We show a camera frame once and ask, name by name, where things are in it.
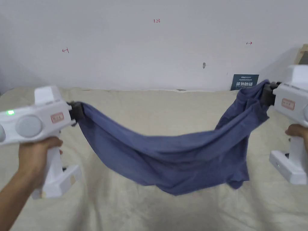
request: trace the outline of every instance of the bed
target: bed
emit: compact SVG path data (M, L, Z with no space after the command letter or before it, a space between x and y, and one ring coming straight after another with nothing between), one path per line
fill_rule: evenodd
M121 125L144 135L175 136L214 129L236 91L105 91L61 89L67 101L84 101ZM0 97L0 110L34 102L34 88ZM308 230L308 186L287 183L269 163L271 150L288 150L287 118L270 119L249 139L250 181L172 196L141 186L108 169L80 128L62 130L62 161L78 164L82 180L58 199L29 199L12 230ZM18 167L18 145L0 148L0 188Z

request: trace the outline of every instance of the pink label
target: pink label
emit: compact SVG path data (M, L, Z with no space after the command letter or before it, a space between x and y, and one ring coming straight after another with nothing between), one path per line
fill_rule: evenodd
M295 108L295 102L292 100L283 98L281 101L281 106L293 111Z
M52 121L53 124L64 120L64 116L63 116L62 112L59 112L57 114L53 114L53 115L51 115L50 118L51 118L51 121Z

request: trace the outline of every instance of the human arm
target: human arm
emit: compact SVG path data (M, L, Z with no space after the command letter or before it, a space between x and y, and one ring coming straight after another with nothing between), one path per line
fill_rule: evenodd
M62 141L57 137L20 144L18 170L0 192L1 230L12 227L31 193L43 183L47 150L61 145Z

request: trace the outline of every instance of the human hand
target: human hand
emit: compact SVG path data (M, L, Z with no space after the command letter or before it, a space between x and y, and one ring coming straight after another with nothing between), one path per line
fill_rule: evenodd
M292 124L286 130L286 134L289 136L299 136L304 139L306 152L308 152L308 128L304 128L299 124Z
M47 150L53 147L60 147L62 143L63 141L59 138L50 137L36 143L20 144L18 173L27 177L33 190L43 183Z

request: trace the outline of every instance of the fabric fold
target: fabric fold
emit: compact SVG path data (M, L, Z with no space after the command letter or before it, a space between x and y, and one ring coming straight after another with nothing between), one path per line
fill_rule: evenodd
M139 184L156 185L173 195L223 183L239 188L249 180L249 135L268 119L268 107L260 103L268 82L241 89L213 131L144 136L86 103L79 125L107 167Z

